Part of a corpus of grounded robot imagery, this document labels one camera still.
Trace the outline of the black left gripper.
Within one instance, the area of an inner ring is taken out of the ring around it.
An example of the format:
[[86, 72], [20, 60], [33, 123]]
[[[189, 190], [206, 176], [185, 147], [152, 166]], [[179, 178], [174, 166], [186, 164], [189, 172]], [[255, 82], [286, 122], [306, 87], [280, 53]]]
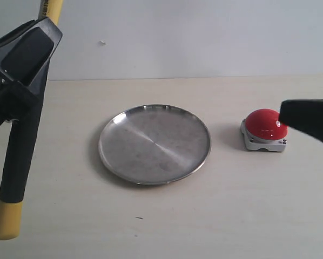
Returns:
[[0, 38], [0, 126], [37, 104], [41, 81], [62, 32], [49, 18], [28, 21]]

